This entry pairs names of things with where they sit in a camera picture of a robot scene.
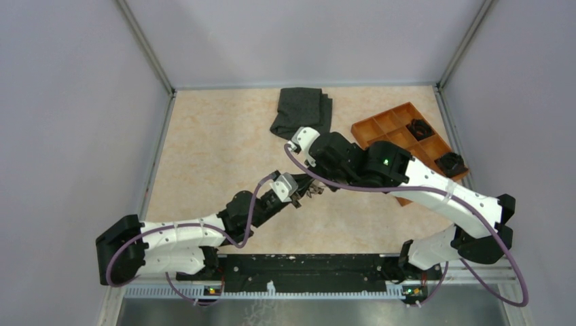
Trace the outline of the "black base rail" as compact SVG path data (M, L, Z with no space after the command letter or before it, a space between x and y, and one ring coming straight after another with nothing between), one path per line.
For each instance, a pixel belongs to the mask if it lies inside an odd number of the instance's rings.
M229 254L190 276L192 281L221 281L228 293L345 294L385 292L394 285L426 285L439 280L440 265L421 270L386 254Z

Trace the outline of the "metal key holder plate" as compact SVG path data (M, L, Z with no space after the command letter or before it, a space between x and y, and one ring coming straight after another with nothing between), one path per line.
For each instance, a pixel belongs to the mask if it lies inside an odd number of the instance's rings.
M297 183L296 194L299 198L305 196L311 198L313 195L321 195L325 188L319 184L319 181L309 175L296 175L295 181Z

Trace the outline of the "dark grey folded cloth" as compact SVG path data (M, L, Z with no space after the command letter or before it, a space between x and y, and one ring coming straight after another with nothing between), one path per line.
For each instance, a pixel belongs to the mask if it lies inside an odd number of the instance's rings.
M291 140L300 127L311 127L320 134L331 130L333 99L321 88L281 88L277 115L270 132Z

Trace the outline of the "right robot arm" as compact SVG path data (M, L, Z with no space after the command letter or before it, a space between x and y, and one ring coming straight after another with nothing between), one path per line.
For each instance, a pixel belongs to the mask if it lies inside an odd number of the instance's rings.
M404 243L398 270L408 280L445 261L466 259L485 265L499 261L504 252L491 231L511 248L513 231L505 224L514 214L516 201L507 194L495 198L475 193L389 141L362 149L338 132L319 134L311 128L303 129L293 141L319 176L353 187L383 187L452 222L432 236Z

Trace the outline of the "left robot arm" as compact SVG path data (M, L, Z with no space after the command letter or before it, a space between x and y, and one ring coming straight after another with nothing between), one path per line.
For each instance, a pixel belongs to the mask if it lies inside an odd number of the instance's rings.
M119 287L137 276L165 272L211 280L218 270L219 247L244 245L254 228L289 204L298 206L301 197L299 192L284 197L271 189L258 198L241 191L224 210L198 219L154 223L124 216L95 240L100 283Z

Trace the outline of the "black rolled belt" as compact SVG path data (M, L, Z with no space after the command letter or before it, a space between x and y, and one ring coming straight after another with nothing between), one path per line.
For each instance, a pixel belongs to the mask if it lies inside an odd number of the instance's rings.
M412 119L406 128L410 134L417 140L422 141L433 135L435 135L434 130L424 119Z

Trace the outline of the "orange compartment tray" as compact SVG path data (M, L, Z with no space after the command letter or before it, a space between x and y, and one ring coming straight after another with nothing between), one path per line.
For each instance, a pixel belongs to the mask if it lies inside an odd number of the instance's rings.
M404 103L382 113L378 113L351 126L351 133L363 149L377 141L389 141L418 158L433 171L457 182L469 174L469 169L461 155L455 153L432 127L435 135L417 141L406 125L412 119L425 119L412 103Z

